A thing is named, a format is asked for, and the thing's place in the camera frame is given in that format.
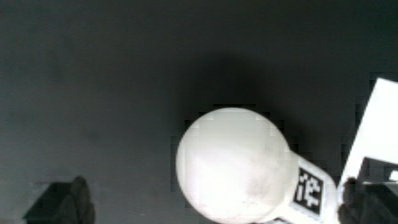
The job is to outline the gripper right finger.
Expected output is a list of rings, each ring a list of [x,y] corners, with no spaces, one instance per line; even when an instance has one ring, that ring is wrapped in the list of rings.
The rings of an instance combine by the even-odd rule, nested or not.
[[[363,158],[342,182],[340,224],[398,224],[398,163]]]

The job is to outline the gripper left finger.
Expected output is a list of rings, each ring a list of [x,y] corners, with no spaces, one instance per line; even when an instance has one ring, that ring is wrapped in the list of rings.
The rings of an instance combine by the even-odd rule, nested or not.
[[[95,211],[88,184],[81,176],[53,182],[24,213],[24,224],[93,224]]]

